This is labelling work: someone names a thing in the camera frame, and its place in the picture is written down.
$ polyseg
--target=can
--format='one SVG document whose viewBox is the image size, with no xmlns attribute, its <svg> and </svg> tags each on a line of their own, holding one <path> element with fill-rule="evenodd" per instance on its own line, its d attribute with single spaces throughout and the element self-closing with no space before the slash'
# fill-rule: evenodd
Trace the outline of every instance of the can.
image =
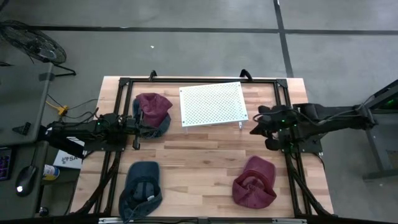
<svg viewBox="0 0 398 224">
<path fill-rule="evenodd" d="M 60 169 L 55 166 L 44 165 L 43 180 L 55 180 L 60 175 Z"/>
</svg>

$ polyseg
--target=keyboard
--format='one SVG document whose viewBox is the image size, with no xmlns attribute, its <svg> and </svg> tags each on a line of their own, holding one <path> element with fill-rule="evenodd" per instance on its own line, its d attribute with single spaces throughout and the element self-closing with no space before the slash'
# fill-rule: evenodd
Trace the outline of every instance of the keyboard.
<svg viewBox="0 0 398 224">
<path fill-rule="evenodd" d="M 8 180 L 11 177 L 12 149 L 0 148 L 0 181 Z"/>
</svg>

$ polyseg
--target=white pegboard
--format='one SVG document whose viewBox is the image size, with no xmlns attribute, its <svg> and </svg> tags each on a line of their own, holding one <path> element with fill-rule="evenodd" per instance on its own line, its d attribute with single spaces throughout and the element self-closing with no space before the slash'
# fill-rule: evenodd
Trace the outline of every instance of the white pegboard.
<svg viewBox="0 0 398 224">
<path fill-rule="evenodd" d="M 180 88 L 182 126 L 248 120 L 240 82 Z"/>
</svg>

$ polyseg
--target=gray floor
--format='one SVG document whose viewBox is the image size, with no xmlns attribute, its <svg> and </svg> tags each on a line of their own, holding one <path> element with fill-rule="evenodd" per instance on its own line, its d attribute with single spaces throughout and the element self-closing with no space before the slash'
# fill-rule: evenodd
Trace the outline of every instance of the gray floor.
<svg viewBox="0 0 398 224">
<path fill-rule="evenodd" d="M 397 30 L 394 0 L 279 0 L 287 29 Z M 271 0 L 13 0 L 0 19 L 32 25 L 277 28 Z M 64 64 L 76 77 L 58 78 L 50 94 L 67 105 L 98 96 L 105 75 L 286 77 L 278 34 L 168 32 L 46 32 L 67 52 Z M 294 77 L 305 80 L 311 102 L 353 105 L 397 78 L 398 36 L 288 35 Z M 0 42 L 0 61 L 30 59 Z M 93 110 L 95 103 L 74 111 Z M 47 108 L 44 123 L 56 119 Z M 398 222 L 398 180 L 365 183 L 376 171 L 363 131 L 330 133 L 322 141 L 326 176 L 335 213 L 342 217 Z M 67 176 L 73 179 L 76 172 Z M 63 214 L 71 184 L 51 188 L 45 203 Z"/>
</svg>

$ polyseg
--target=wooden table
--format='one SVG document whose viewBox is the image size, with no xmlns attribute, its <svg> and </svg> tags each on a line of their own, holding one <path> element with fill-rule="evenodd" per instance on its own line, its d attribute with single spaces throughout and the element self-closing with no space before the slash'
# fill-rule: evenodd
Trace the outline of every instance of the wooden table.
<svg viewBox="0 0 398 224">
<path fill-rule="evenodd" d="M 97 105 L 98 114 L 113 112 L 119 79 L 120 77 L 104 77 Z M 292 104 L 306 103 L 308 99 L 303 80 L 288 78 L 287 82 Z M 133 137 L 129 138 L 119 166 L 112 215 L 119 216 L 119 196 L 131 164 L 137 161 L 157 161 L 161 169 L 163 201 L 150 214 L 152 217 L 292 217 L 294 213 L 284 155 L 279 151 L 267 150 L 264 137 L 249 134 L 255 127 L 255 122 L 250 119 L 241 131 L 237 124 L 231 123 L 192 127 L 188 134 L 184 133 L 178 88 L 192 85 L 202 83 L 134 84 L 131 101 L 140 93 L 158 93 L 167 97 L 173 103 L 169 110 L 172 122 L 161 138 L 143 139 L 139 151 L 132 148 Z M 244 83 L 242 87 L 250 118 L 257 114 L 259 105 L 275 105 L 272 85 Z M 123 113 L 125 96 L 126 90 L 122 96 L 120 114 Z M 269 207 L 260 210 L 236 205 L 231 196 L 233 180 L 242 172 L 243 165 L 252 155 L 261 156 L 277 168 L 274 186 L 277 198 Z M 104 152 L 95 152 L 83 161 L 72 212 L 81 208 L 97 187 L 103 159 Z M 333 212 L 325 172 L 319 158 L 303 154 L 302 160 L 309 189 L 325 209 Z M 300 208 L 304 211 L 301 191 L 297 192 Z M 102 209 L 107 198 L 108 188 L 104 191 Z"/>
</svg>

